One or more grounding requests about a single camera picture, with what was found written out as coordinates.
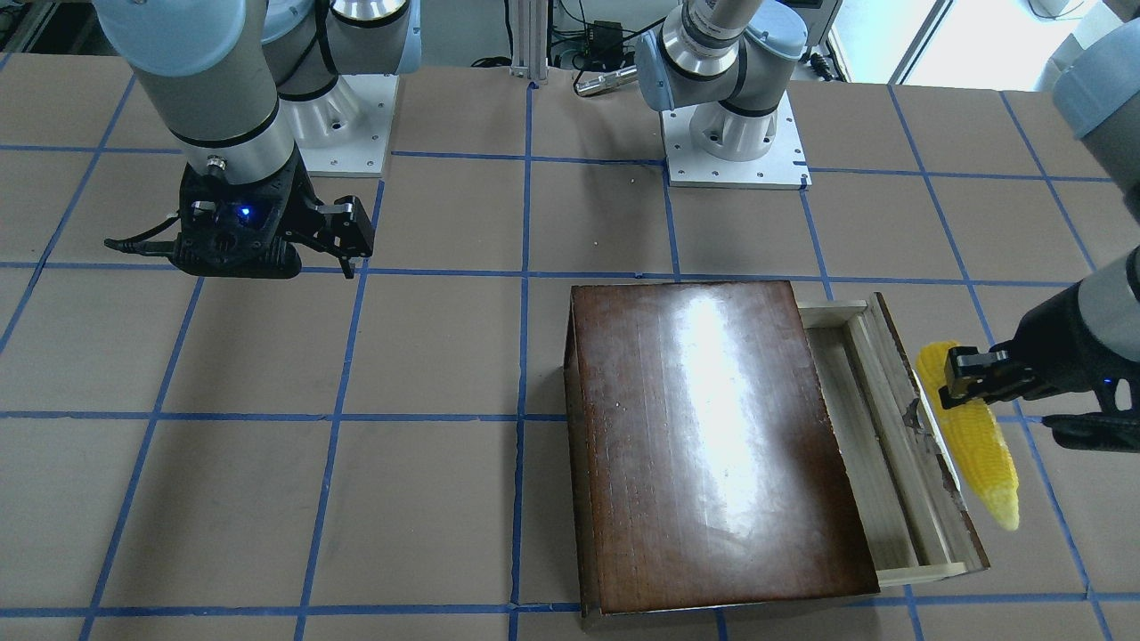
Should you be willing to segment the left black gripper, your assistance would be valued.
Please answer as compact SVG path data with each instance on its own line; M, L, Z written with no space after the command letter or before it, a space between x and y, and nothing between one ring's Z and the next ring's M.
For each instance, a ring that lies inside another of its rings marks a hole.
M1099 409L1042 417L1054 443L1068 451L1135 453L1137 408L1122 409L1115 393L1119 382L1132 386L1137 401L1137 360L1117 352L1088 325L1080 303L1082 284L1064 289L1021 317L1010 344L994 344L987 352L977 346L948 348L938 389L944 409L968 401L1013 401L1059 393L1096 393Z

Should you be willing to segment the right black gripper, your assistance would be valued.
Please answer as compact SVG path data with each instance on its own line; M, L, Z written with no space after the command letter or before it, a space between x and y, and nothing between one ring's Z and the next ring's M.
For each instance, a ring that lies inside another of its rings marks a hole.
M168 257L180 271L228 279L293 279L298 248L337 260L355 279L355 260L370 258L375 228L355 195L321 206L300 151L256 182L231 185L184 167L178 211L182 228Z

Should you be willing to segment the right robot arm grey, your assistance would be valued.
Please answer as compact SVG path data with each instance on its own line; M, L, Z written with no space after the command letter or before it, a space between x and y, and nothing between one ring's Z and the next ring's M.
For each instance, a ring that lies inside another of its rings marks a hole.
M370 258L370 209L326 203L310 171L378 175L394 98L420 68L420 1L97 1L103 35L184 151L176 211L103 244L210 279L293 279L298 248L347 279Z

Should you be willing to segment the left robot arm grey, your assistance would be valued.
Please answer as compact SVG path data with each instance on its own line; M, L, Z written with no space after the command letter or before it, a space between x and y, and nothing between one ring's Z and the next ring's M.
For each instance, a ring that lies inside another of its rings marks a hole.
M1054 81L1052 102L1072 133L1094 155L1137 216L1135 1L1112 1L1119 26L1080 52ZM756 127L769 122L793 65L806 48L803 17L766 1L689 1L640 36L635 50L640 94L656 112L697 106L695 125L727 125L697 133L705 153L730 162L760 159ZM917 360L943 433L994 401L1094 393L1099 409L1043 417L1054 443L1072 451L1137 451L1137 406L1116 399L1127 383L1137 401L1137 251L1091 273L1021 317L1013 339L993 344L930 344Z

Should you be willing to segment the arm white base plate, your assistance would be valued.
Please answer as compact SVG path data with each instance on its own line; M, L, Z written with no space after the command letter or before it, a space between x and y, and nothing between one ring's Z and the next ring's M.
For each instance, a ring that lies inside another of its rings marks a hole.
M381 178L394 125L399 76L342 76L308 102L280 97L298 149L314 177Z
M813 182L789 94L762 117L717 102L667 109L661 137L671 186L807 190Z

